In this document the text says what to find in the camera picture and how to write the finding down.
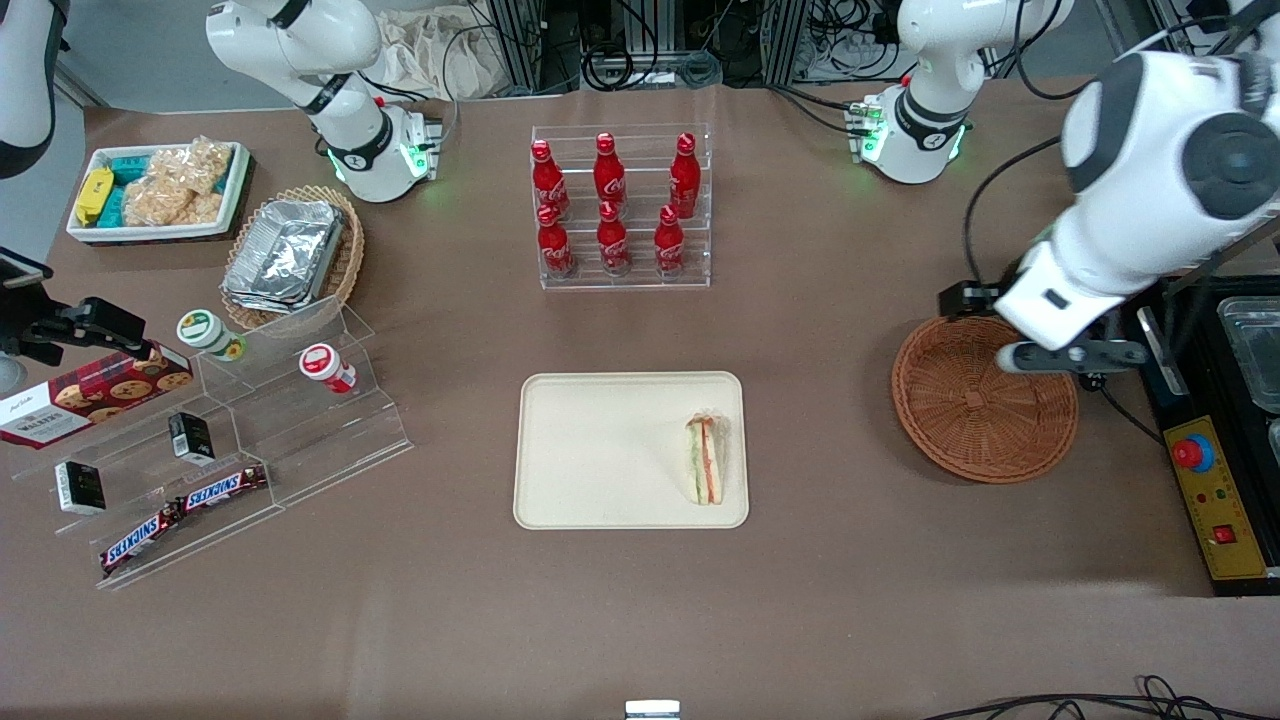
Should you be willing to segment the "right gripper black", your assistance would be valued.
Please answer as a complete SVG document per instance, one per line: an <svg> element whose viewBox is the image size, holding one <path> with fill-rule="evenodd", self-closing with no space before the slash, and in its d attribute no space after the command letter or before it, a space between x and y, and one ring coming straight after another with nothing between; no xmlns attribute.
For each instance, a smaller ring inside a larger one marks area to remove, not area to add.
<svg viewBox="0 0 1280 720"><path fill-rule="evenodd" d="M44 336L41 323L58 319L59 304L45 290L19 290L42 284L52 269L10 249L1 249L1 351L10 357L27 357L46 366L59 366L63 348ZM68 323L65 343L81 347L113 348L125 354L145 354L146 322L100 297L87 297L64 307Z"/></svg>

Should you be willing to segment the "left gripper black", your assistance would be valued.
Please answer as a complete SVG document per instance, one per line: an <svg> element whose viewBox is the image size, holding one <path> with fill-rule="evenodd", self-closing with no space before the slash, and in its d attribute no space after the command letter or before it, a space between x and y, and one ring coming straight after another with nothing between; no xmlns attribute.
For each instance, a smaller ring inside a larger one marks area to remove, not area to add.
<svg viewBox="0 0 1280 720"><path fill-rule="evenodd" d="M998 283L960 281L938 292L938 316L959 320L966 316L993 316L995 304L1002 295Z"/></svg>

